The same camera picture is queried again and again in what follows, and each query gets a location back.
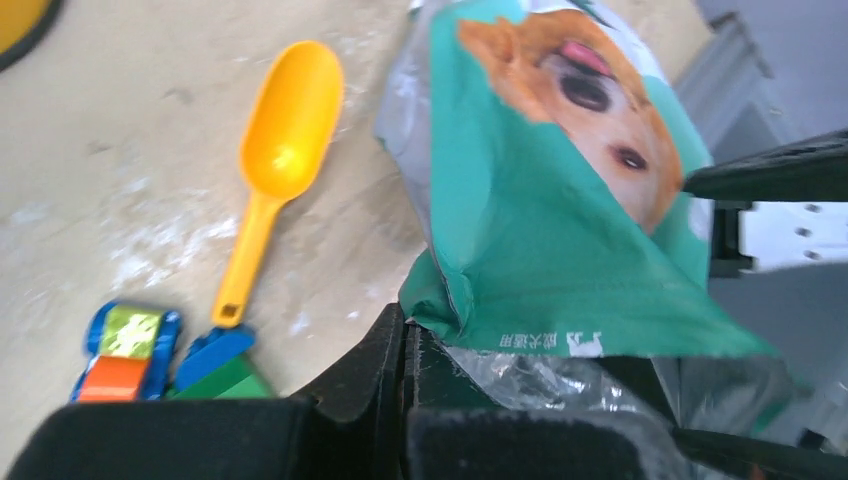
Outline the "green dog food bag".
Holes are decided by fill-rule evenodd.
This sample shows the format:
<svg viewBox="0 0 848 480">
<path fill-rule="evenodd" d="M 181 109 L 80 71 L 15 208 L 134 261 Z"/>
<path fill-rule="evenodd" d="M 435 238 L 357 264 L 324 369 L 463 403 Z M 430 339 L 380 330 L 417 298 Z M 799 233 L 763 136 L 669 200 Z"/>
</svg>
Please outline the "green dog food bag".
<svg viewBox="0 0 848 480">
<path fill-rule="evenodd" d="M 707 291 L 712 160 L 636 32 L 598 1 L 425 1 L 375 134 L 426 250 L 406 317 L 495 404 L 766 428 L 798 385 Z"/>
</svg>

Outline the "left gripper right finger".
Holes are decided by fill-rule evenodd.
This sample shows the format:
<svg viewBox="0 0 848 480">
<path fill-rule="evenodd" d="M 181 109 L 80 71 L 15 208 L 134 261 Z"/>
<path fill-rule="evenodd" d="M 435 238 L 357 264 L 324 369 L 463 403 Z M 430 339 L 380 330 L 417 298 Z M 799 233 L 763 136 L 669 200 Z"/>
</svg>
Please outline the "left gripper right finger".
<svg viewBox="0 0 848 480">
<path fill-rule="evenodd" d="M 431 332 L 408 328 L 402 471 L 406 479 L 496 479 L 483 421 L 501 409 Z"/>
</svg>

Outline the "yellow plastic scoop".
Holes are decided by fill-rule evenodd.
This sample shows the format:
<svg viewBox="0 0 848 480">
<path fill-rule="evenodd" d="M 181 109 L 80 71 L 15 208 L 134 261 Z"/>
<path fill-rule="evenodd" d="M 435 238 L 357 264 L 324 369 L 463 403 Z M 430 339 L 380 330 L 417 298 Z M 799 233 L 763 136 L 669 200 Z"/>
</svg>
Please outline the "yellow plastic scoop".
<svg viewBox="0 0 848 480">
<path fill-rule="evenodd" d="M 211 312 L 215 326 L 241 323 L 277 216 L 316 180 L 343 103 L 343 69 L 325 44 L 294 43 L 273 63 L 240 150 L 249 199 Z"/>
</svg>

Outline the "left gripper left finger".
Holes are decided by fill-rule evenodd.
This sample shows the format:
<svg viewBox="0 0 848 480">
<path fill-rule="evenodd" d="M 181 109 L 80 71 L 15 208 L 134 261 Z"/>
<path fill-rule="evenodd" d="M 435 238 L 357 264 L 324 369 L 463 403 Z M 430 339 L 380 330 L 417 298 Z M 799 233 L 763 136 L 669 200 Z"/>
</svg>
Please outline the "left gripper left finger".
<svg viewBox="0 0 848 480">
<path fill-rule="evenodd" d="M 386 305 L 364 337 L 294 394 L 311 404 L 303 479 L 400 479 L 406 324 Z"/>
</svg>

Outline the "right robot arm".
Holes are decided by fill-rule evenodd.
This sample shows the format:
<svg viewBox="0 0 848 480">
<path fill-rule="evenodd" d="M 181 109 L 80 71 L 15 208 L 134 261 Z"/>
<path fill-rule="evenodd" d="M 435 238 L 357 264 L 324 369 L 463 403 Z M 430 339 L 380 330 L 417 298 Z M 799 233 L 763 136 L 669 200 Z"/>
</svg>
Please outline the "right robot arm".
<svg viewBox="0 0 848 480">
<path fill-rule="evenodd" d="M 713 206 L 710 275 L 847 260 L 847 132 L 701 168 L 684 192 Z"/>
</svg>

